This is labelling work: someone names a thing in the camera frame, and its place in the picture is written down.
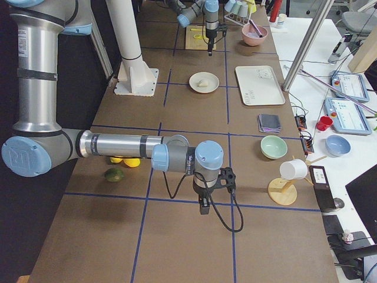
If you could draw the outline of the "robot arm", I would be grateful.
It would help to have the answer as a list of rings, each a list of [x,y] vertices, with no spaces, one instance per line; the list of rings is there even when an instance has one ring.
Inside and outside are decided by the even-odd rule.
[[[217,43],[217,34],[221,32],[221,39],[226,37],[227,25],[221,24],[219,21],[219,2],[218,0],[194,1],[191,6],[185,6],[181,1],[167,0],[164,1],[167,6],[172,9],[182,28],[187,28],[191,22],[203,16],[204,31],[207,40],[207,52],[211,57],[213,55],[214,45]]]
[[[200,213],[208,214],[215,189],[227,188],[236,202],[235,175],[223,164],[223,149],[215,141],[190,147],[181,135],[171,137],[124,134],[96,134],[89,130],[63,129],[56,121],[58,35],[90,35],[94,17],[91,1],[5,1],[18,26],[19,120],[14,136],[1,148],[2,160],[14,173],[35,177],[67,160],[111,156],[151,159],[154,170],[183,172],[174,195],[186,176],[193,175],[193,189],[199,196]],[[204,16],[212,55],[219,30],[218,1],[195,1],[186,8],[180,1],[164,1],[177,13],[182,27]],[[153,96],[158,69],[143,60],[132,1],[106,1],[122,64],[115,92]]]

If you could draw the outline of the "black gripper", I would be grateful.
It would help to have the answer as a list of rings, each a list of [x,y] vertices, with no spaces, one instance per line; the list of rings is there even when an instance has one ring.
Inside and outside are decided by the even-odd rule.
[[[226,37],[227,25],[226,24],[206,24],[206,37],[207,37],[207,52],[209,56],[212,56],[213,44]],[[216,40],[217,33],[221,33],[221,37]]]
[[[236,195],[236,175],[231,167],[220,168],[214,180],[209,180],[199,172],[194,172],[193,189],[199,195],[200,214],[208,215],[210,211],[209,196],[215,189],[224,189]]]

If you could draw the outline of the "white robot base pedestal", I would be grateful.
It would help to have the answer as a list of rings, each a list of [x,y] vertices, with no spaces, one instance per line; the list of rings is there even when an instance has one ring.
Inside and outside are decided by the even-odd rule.
[[[132,1],[111,0],[106,4],[122,59],[114,93],[151,97],[159,70],[149,68],[143,60]]]

